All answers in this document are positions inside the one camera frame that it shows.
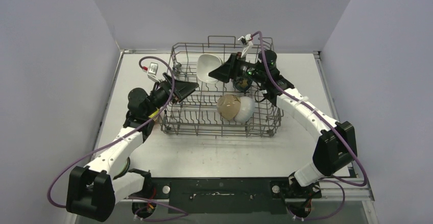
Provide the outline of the white square bowl green outside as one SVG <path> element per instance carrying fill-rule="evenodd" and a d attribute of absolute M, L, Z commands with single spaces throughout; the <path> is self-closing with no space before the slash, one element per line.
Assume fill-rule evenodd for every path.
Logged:
<path fill-rule="evenodd" d="M 212 54 L 202 54 L 197 61 L 196 76 L 201 82 L 207 84 L 216 84 L 217 79 L 209 76 L 209 73 L 223 64 L 223 61 L 218 56 Z"/>

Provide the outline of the white bowl with tan outside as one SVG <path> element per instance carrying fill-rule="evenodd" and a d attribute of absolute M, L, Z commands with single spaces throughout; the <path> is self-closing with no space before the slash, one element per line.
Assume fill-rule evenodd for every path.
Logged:
<path fill-rule="evenodd" d="M 234 94 L 222 95 L 216 104 L 217 112 L 226 120 L 233 120 L 240 111 L 240 97 Z"/>

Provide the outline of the lime green bowl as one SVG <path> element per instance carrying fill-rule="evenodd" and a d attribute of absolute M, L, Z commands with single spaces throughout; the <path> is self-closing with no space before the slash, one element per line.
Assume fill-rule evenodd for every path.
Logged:
<path fill-rule="evenodd" d="M 152 114 L 150 114 L 150 115 L 148 116 L 148 118 L 149 118 L 149 119 L 152 119 L 152 120 L 154 120 L 154 121 L 157 121 L 158 118 L 160 117 L 159 112 L 160 112 L 160 110 L 157 109 L 155 112 L 153 112 Z"/>

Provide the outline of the white bowl with blue outside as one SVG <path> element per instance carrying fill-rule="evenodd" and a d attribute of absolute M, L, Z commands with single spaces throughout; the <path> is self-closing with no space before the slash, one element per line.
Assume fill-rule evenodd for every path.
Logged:
<path fill-rule="evenodd" d="M 247 122 L 253 115 L 255 109 L 255 101 L 251 97 L 240 97 L 240 109 L 234 117 L 235 122 Z"/>

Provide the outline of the pale green plate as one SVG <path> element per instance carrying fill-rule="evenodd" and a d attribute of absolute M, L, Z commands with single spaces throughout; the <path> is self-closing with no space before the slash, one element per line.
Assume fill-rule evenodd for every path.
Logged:
<path fill-rule="evenodd" d="M 130 165 L 131 165 L 131 160 L 128 157 L 122 170 L 116 176 L 114 176 L 113 179 L 116 180 L 116 179 L 124 176 L 128 172 Z"/>

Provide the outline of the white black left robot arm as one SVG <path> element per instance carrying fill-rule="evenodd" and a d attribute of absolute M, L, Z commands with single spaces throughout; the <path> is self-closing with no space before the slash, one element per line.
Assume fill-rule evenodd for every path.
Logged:
<path fill-rule="evenodd" d="M 66 210 L 104 222 L 115 205 L 136 195 L 144 199 L 152 193 L 151 173 L 129 169 L 130 155 L 150 136 L 154 119 L 169 102 L 183 101 L 199 87 L 196 82 L 180 81 L 167 73 L 147 93 L 134 88 L 128 94 L 128 111 L 120 132 L 101 154 L 84 167 L 76 166 L 69 174 Z"/>

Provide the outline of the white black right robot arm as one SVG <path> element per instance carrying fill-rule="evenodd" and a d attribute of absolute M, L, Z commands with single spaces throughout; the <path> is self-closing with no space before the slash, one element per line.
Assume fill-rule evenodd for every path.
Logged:
<path fill-rule="evenodd" d="M 311 162 L 289 176 L 288 190 L 293 197 L 303 197 L 311 184 L 356 160 L 354 126 L 327 116 L 309 102 L 281 75 L 274 51 L 261 51 L 256 63 L 247 62 L 241 53 L 232 53 L 209 76 L 224 83 L 238 79 L 255 82 L 265 92 L 265 99 L 294 118 L 317 140 Z"/>

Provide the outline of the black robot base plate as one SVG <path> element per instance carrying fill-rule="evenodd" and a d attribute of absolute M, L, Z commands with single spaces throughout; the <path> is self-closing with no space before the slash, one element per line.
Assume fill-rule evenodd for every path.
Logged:
<path fill-rule="evenodd" d="M 319 184 L 297 189 L 287 177 L 151 178 L 134 195 L 167 200 L 189 214 L 285 214 L 290 205 L 308 207 L 322 197 Z"/>

